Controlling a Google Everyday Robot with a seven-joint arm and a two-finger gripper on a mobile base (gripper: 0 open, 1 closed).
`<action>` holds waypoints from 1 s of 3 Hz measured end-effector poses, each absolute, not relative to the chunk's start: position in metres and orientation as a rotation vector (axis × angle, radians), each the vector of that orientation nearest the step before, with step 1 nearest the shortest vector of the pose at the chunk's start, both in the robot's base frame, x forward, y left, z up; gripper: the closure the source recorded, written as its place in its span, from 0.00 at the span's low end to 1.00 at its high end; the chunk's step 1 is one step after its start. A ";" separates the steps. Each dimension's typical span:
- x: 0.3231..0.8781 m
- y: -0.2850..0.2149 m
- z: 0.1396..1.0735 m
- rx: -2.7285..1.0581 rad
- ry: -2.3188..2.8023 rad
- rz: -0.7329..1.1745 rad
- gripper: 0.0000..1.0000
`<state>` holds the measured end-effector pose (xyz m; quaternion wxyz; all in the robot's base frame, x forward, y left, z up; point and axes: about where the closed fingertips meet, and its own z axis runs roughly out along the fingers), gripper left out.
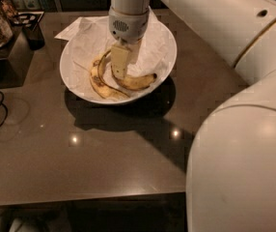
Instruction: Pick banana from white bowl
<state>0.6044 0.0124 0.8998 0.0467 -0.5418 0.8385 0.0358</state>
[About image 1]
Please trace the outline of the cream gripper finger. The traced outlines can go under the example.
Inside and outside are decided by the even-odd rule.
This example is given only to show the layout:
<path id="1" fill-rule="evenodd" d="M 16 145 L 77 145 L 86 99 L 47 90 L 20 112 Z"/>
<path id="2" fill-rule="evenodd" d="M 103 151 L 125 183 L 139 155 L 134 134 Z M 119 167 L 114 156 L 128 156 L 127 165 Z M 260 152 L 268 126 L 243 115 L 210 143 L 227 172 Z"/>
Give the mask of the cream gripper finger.
<path id="1" fill-rule="evenodd" d="M 130 54 L 131 50 L 126 45 L 115 43 L 111 47 L 111 69 L 118 79 L 126 76 Z"/>

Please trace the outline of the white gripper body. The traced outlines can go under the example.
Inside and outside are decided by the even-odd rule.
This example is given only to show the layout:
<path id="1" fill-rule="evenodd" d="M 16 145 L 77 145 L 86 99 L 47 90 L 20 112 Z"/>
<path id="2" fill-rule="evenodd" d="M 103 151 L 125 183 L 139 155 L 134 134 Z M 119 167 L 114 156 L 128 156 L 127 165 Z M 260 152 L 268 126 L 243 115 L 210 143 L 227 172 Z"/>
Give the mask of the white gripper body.
<path id="1" fill-rule="evenodd" d="M 113 7 L 109 10 L 109 31 L 117 40 L 127 44 L 136 44 L 147 30 L 150 10 L 142 14 L 124 14 Z"/>

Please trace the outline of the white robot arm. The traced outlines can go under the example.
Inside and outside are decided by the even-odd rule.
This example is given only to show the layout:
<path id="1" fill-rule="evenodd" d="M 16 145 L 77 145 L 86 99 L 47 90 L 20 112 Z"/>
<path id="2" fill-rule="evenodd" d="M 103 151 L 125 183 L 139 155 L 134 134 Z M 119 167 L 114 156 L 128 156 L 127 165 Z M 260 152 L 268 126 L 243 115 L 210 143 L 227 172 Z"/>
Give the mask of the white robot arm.
<path id="1" fill-rule="evenodd" d="M 276 232 L 276 0 L 161 0 L 248 83 L 199 128 L 186 173 L 188 232 Z M 136 41 L 148 0 L 111 0 Z"/>

